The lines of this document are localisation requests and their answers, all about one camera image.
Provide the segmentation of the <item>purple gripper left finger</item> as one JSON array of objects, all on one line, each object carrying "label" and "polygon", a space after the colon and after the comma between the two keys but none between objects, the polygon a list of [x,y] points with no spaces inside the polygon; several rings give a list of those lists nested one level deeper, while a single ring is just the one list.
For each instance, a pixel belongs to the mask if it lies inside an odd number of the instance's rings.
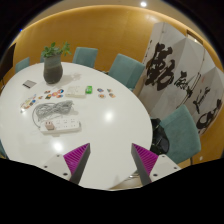
[{"label": "purple gripper left finger", "polygon": [[66,154],[56,154],[42,168],[74,184],[79,184],[88,158],[90,144],[84,144]]}]

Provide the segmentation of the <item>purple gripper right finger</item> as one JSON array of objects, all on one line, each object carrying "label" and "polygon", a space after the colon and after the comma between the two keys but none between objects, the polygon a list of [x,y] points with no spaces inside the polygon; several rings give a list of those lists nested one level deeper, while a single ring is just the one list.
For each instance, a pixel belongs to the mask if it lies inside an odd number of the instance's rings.
[{"label": "purple gripper right finger", "polygon": [[165,154],[157,155],[137,144],[132,144],[131,154],[143,186],[180,170]]}]

